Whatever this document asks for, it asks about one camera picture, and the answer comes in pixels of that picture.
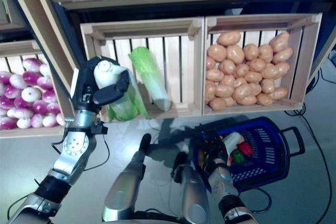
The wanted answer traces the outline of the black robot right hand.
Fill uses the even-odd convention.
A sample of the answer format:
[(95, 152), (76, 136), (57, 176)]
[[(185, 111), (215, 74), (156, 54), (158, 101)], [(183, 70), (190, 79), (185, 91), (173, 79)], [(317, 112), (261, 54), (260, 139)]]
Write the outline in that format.
[(192, 140), (193, 162), (201, 175), (210, 175), (216, 168), (227, 168), (229, 154), (219, 134), (202, 132)]

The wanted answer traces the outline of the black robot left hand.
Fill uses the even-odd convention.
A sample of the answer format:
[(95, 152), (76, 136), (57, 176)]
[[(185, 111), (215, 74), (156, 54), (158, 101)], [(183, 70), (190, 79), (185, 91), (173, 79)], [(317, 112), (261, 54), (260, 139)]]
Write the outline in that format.
[(102, 106), (120, 100), (127, 92), (130, 74), (115, 60), (97, 56), (73, 71), (71, 101), (74, 109), (98, 113)]

